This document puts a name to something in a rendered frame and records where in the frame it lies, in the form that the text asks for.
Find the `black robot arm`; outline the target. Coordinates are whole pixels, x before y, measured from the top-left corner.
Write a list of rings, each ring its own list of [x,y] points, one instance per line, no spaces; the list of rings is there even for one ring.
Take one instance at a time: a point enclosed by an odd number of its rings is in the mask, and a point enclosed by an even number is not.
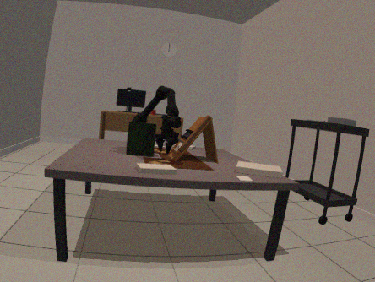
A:
[[[181,126],[181,118],[179,117],[179,110],[176,106],[175,102],[175,91],[171,88],[167,88],[165,86],[161,86],[156,91],[155,98],[147,105],[147,107],[143,110],[143,112],[137,114],[132,122],[147,122],[148,115],[158,106],[161,100],[164,100],[167,97],[167,106],[166,106],[166,114],[163,114],[160,118],[162,118],[162,126],[163,127],[174,127],[179,128]],[[173,138],[178,138],[179,133],[171,131],[171,136]]]

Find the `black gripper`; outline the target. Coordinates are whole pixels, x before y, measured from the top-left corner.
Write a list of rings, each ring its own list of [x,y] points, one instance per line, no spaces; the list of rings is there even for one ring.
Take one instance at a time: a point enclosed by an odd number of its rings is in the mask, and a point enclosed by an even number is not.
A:
[[[178,143],[179,139],[173,138],[171,136],[171,131],[172,131],[171,127],[163,127],[162,126],[160,129],[161,129],[161,134],[154,134],[153,138],[155,138],[155,141],[158,145],[158,148],[159,148],[160,152],[162,151],[163,143],[165,141],[167,141],[167,142],[165,142],[166,143],[166,153],[169,154],[172,145],[175,144],[175,143]]]

